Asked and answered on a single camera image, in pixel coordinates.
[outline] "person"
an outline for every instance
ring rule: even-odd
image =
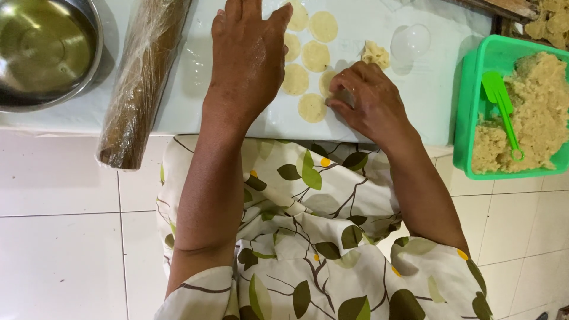
[[[200,134],[167,146],[155,319],[492,319],[451,197],[377,65],[332,79],[353,107],[327,102],[375,146],[245,138],[283,82],[292,14],[263,20],[261,2],[217,12]],[[376,244],[402,220],[390,263]]]

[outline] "green plastic spoon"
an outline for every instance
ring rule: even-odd
[[[512,107],[512,101],[508,96],[508,91],[506,90],[506,85],[502,76],[496,71],[488,71],[482,75],[482,86],[484,91],[486,91],[486,96],[488,100],[492,103],[498,104],[498,109],[500,110],[500,115],[504,121],[504,128],[506,129],[506,135],[508,136],[508,141],[512,147],[512,152],[510,156],[516,161],[522,161],[525,158],[525,154],[519,148],[518,139],[512,128],[512,122],[510,120],[510,114],[514,111]]]

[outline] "metal bowl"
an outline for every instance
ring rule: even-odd
[[[0,0],[0,112],[71,99],[93,80],[102,50],[92,0]]]

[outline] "plastic wrap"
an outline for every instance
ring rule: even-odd
[[[138,170],[191,0],[139,0],[95,155],[103,166]]]

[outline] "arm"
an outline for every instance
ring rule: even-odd
[[[411,235],[469,255],[451,196],[407,119],[397,87],[376,64],[356,62],[330,83],[333,93],[344,89],[352,94],[354,108],[339,99],[330,99],[328,105],[387,154],[395,195]]]
[[[213,71],[200,136],[186,177],[166,297],[201,271],[233,265],[243,210],[241,145],[285,76],[292,7],[268,20],[262,0],[228,0],[213,20]]]

